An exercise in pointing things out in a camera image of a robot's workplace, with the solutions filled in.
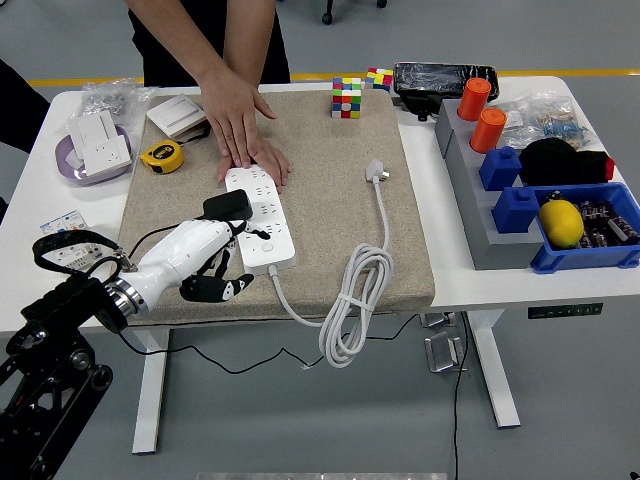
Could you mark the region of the person's left hand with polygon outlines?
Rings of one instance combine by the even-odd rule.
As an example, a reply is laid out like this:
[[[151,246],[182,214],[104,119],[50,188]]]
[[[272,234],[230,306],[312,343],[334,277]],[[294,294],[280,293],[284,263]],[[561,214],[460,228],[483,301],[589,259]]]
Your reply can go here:
[[[232,167],[249,168],[253,163],[260,165],[273,179],[276,190],[281,193],[287,184],[291,165],[282,151],[272,145],[267,139],[259,137],[257,146],[252,150],[238,148],[232,155],[224,155],[219,162],[217,181],[222,184],[227,172]]]

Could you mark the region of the person's right hand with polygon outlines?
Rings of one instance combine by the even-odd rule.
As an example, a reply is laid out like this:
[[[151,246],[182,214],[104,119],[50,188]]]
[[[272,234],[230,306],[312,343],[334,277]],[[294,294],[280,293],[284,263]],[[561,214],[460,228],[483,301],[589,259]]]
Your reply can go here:
[[[223,159],[236,167],[248,168],[251,161],[265,165],[268,155],[256,113],[268,119],[276,115],[258,90],[225,66],[205,73],[198,85]]]

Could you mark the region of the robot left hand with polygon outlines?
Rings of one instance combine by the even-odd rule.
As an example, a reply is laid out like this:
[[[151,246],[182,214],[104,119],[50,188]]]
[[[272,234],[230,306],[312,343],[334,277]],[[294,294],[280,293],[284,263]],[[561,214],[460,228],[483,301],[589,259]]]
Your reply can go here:
[[[168,288],[182,282],[215,256],[240,233],[269,240],[270,235],[246,220],[188,220],[152,247],[125,280],[153,310]]]

